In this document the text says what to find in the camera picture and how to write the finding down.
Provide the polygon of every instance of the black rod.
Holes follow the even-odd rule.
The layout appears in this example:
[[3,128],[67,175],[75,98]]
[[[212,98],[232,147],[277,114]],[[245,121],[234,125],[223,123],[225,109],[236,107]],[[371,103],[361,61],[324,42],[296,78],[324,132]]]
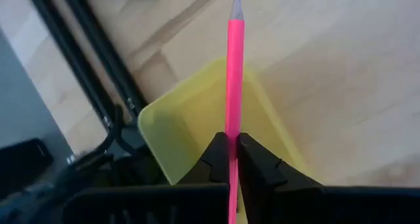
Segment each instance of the black rod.
[[86,0],[66,0],[93,49],[105,67],[130,115],[136,118],[147,105],[123,60],[107,38]]
[[103,88],[53,2],[51,0],[32,0],[32,2],[68,61],[89,102],[101,118],[102,124],[109,130],[115,113],[112,99]]

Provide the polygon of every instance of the gray floor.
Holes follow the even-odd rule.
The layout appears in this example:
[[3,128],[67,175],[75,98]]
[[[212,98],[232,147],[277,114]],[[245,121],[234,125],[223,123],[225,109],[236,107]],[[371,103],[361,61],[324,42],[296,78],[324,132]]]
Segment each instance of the gray floor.
[[0,62],[0,148],[39,138],[54,157],[48,176],[54,175],[72,151],[1,32]]

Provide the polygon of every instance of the wooden surface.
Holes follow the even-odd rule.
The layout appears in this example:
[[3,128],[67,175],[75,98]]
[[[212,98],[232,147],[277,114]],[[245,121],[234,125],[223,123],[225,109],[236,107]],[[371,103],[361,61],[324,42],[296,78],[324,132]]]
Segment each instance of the wooden surface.
[[[54,1],[120,101],[68,7]],[[149,101],[225,55],[232,0],[89,1]],[[315,176],[420,185],[420,0],[242,3],[246,61]],[[0,0],[0,27],[73,151],[94,148],[106,133],[30,1]]]

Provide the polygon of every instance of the pink pencil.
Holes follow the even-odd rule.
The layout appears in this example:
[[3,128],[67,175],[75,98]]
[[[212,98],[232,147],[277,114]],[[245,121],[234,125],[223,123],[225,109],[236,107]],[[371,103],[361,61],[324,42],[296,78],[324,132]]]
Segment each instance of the pink pencil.
[[236,156],[236,139],[241,129],[244,40],[245,21],[243,20],[241,0],[234,0],[228,22],[226,121],[224,125],[229,142],[229,224],[236,223],[236,206],[238,205],[238,157]]

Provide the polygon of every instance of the yellow translucent bin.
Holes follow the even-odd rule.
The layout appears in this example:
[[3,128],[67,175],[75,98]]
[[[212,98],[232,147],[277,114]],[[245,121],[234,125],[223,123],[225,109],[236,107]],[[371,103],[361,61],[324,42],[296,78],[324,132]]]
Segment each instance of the yellow translucent bin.
[[[224,131],[226,60],[218,60],[149,104],[138,127],[170,184],[198,161],[216,132]],[[243,76],[241,131],[306,173],[306,166],[255,75]]]

